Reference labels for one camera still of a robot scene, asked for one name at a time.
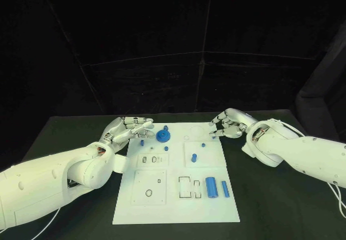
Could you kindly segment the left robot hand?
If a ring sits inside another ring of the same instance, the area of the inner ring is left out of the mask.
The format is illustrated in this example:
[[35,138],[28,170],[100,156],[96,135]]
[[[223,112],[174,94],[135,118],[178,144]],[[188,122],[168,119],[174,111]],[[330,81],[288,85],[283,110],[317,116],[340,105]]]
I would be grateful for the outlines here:
[[133,138],[154,138],[154,120],[145,117],[116,117],[106,125],[99,142],[116,153]]

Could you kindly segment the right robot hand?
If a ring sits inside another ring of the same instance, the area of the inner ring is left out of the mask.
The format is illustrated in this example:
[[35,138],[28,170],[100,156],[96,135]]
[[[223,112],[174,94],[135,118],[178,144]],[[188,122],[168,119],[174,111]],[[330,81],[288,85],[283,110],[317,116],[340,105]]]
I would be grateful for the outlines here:
[[223,110],[208,122],[213,126],[220,122],[221,129],[216,129],[208,133],[211,137],[227,137],[236,139],[243,133],[247,133],[257,120],[244,112],[234,108]]

